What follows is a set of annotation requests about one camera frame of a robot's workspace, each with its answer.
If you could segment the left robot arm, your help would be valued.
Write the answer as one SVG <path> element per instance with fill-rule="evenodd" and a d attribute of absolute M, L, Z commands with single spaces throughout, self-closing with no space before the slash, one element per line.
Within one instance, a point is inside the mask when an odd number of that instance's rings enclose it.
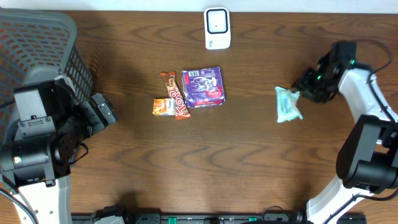
<path fill-rule="evenodd" d="M 1 146 L 1 193 L 21 223 L 71 223 L 70 174 L 75 149 L 116 122 L 112 104 L 100 93 L 76 102 L 64 78 L 14 90 L 19 118 Z"/>

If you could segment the small orange snack packet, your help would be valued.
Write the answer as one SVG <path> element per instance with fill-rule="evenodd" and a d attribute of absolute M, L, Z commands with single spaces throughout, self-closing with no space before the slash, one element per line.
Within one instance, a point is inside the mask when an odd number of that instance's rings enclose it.
<path fill-rule="evenodd" d="M 155 99 L 152 114 L 155 116 L 173 116 L 175 115 L 175 99 L 163 98 Z"/>

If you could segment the purple snack packet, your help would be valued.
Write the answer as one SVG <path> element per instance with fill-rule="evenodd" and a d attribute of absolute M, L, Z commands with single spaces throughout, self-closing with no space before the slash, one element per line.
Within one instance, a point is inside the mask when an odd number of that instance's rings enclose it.
<path fill-rule="evenodd" d="M 222 105 L 225 102 L 220 67 L 182 71 L 185 103 L 189 108 Z"/>

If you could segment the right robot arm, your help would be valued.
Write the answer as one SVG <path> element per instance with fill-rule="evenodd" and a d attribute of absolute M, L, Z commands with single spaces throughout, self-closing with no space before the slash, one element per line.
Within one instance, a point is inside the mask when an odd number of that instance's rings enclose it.
<path fill-rule="evenodd" d="M 357 40 L 341 40 L 292 84 L 314 103 L 337 94 L 347 102 L 354 127 L 336 159 L 336 175 L 292 223 L 338 223 L 363 199 L 397 197 L 397 113 L 377 84 L 378 69 L 356 59 Z"/>

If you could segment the orange chocolate bar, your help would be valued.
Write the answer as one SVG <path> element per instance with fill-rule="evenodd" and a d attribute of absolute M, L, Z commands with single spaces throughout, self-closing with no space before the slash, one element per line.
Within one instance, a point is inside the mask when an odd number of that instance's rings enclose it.
<path fill-rule="evenodd" d="M 175 100 L 175 119 L 187 119 L 191 114 L 184 103 L 183 96 L 176 82 L 176 72 L 162 72 L 161 77 L 165 83 L 169 97 Z"/>

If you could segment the teal white snack packet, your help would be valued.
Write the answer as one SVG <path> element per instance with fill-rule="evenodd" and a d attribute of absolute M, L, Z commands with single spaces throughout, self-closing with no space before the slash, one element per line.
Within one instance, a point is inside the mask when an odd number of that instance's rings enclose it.
<path fill-rule="evenodd" d="M 283 123 L 294 119 L 303 119 L 303 116 L 297 108 L 297 102 L 300 98 L 300 92 L 292 92 L 291 90 L 276 86 L 277 100 L 277 122 Z"/>

